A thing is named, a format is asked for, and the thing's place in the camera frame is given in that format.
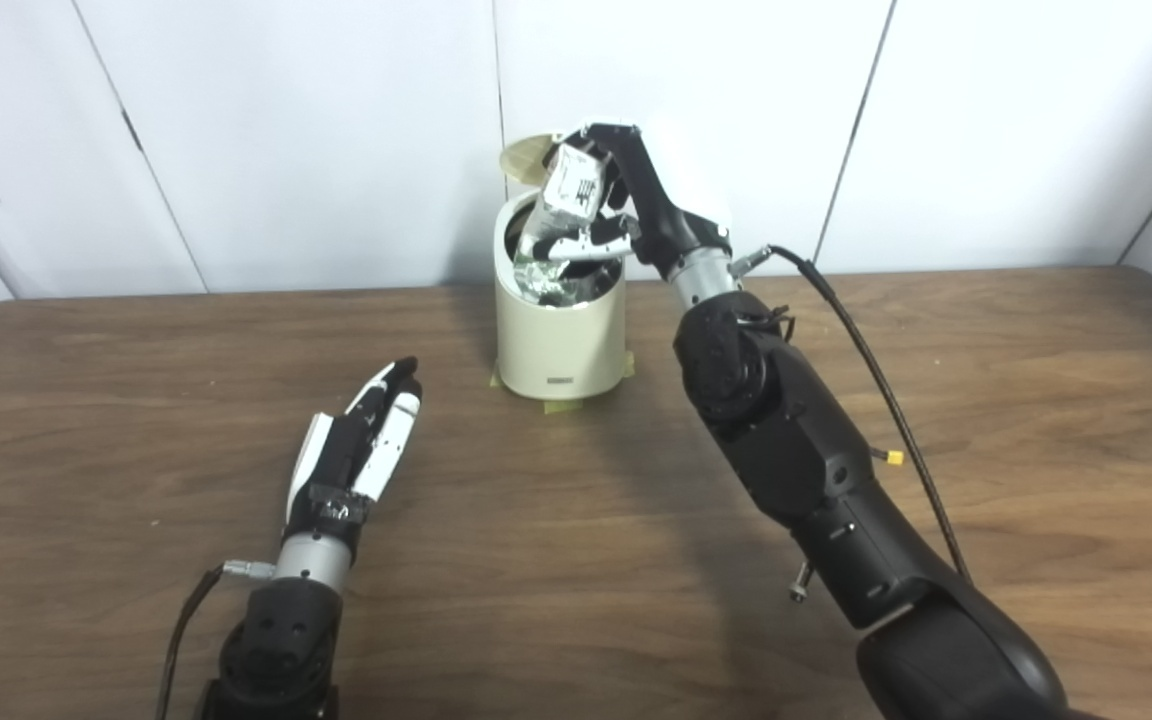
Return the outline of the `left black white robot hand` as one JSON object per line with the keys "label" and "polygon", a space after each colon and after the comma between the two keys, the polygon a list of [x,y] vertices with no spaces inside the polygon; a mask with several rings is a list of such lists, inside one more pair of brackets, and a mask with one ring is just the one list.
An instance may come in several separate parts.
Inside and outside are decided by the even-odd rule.
{"label": "left black white robot hand", "polygon": [[362,526],[396,473],[420,414],[419,361],[401,357],[343,414],[314,414],[291,473],[282,541],[332,538],[357,553]]}

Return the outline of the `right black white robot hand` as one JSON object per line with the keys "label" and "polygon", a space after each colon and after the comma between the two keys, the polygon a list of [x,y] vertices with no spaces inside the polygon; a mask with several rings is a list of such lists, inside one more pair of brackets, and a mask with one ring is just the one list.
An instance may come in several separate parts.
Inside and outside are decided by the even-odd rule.
{"label": "right black white robot hand", "polygon": [[517,247],[524,290],[571,291],[573,265],[634,258],[695,300],[736,291],[730,214],[684,135],[664,123],[588,120],[550,137]]}

